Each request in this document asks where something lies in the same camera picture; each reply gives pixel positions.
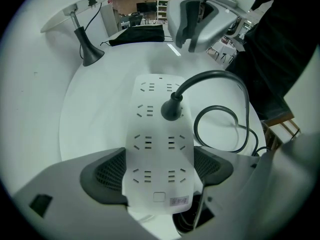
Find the monitor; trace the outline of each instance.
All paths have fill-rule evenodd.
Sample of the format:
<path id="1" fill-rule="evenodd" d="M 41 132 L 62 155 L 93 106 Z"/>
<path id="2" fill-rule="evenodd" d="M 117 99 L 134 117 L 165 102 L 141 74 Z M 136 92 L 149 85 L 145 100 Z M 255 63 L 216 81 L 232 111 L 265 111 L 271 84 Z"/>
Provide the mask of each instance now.
<path id="1" fill-rule="evenodd" d="M 139 2 L 136 4 L 136 10 L 139 13 L 149 13 L 157 11 L 156 2 Z"/>

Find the white table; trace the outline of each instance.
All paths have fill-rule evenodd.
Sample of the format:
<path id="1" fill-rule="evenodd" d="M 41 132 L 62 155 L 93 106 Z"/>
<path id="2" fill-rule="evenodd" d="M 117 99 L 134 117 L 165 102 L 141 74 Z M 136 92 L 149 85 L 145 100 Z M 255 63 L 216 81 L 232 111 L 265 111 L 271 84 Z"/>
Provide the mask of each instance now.
<path id="1" fill-rule="evenodd" d="M 212 48 L 216 50 L 220 55 L 222 54 L 229 54 L 233 56 L 237 53 L 237 49 L 230 43 L 225 44 L 221 40 L 216 42 Z"/>
<path id="2" fill-rule="evenodd" d="M 146 19 L 145 18 L 142 18 L 141 20 L 141 25 L 146 25 Z M 124 27 L 124 26 L 129 26 L 130 27 L 130 21 L 126 21 L 126 22 L 121 22 L 121 27 Z"/>
<path id="3" fill-rule="evenodd" d="M 164 25 L 163 28 L 164 34 L 169 36 L 168 27 Z M 184 46 L 177 49 L 181 54 L 177 56 L 167 44 L 175 46 L 172 42 L 105 45 L 105 54 L 100 60 L 91 66 L 79 67 L 67 90 L 60 117 L 59 142 L 63 161 L 125 146 L 127 109 L 137 76 L 170 74 L 188 79 L 200 72 L 222 69 L 205 52 L 189 53 L 188 47 Z M 245 124 L 244 96 L 230 80 L 203 81 L 186 91 L 184 97 L 189 99 L 193 120 L 205 107 L 222 105 L 237 114 L 240 124 Z M 199 134 L 212 147 L 235 150 L 243 144 L 245 131 L 236 130 L 233 125 L 228 114 L 209 112 L 199 123 Z M 263 129 L 252 106 L 250 128 L 259 138 L 259 147 L 265 146 Z M 241 154 L 250 155 L 254 146 L 255 138 L 251 135 Z M 132 213 L 130 209 L 129 213 L 138 221 L 148 218 L 147 214 Z M 180 237 L 168 214 L 147 219 L 141 225 L 162 240 Z"/>

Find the power strip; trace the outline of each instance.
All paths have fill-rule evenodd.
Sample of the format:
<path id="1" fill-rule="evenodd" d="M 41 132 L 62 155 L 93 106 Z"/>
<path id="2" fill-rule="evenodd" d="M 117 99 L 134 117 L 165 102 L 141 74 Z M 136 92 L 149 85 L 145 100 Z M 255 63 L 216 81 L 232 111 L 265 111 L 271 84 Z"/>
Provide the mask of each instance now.
<path id="1" fill-rule="evenodd" d="M 186 96 L 176 121 L 161 115 L 161 107 L 185 80 L 147 74 L 136 78 L 128 111 L 126 172 L 122 194 L 131 210 L 145 214 L 187 211 L 194 193 L 194 140 Z"/>

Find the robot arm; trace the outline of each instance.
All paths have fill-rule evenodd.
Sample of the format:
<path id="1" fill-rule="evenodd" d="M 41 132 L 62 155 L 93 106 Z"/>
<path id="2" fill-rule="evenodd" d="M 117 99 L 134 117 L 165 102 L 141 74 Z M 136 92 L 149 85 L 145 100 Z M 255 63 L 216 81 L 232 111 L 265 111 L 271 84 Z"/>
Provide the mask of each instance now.
<path id="1" fill-rule="evenodd" d="M 168 29 L 181 48 L 191 39 L 189 52 L 204 52 L 237 22 L 236 36 L 241 29 L 238 17 L 245 19 L 255 0 L 170 0 L 167 7 Z"/>

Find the plug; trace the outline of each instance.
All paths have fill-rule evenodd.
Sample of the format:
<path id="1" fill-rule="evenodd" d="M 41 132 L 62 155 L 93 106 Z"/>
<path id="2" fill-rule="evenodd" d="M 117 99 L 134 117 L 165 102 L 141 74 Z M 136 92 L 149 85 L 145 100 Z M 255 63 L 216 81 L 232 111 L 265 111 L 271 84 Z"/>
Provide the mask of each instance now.
<path id="1" fill-rule="evenodd" d="M 161 107 L 161 115 L 168 121 L 175 121 L 181 116 L 181 101 L 183 96 L 176 97 L 176 93 L 173 92 L 168 101 L 163 103 Z"/>

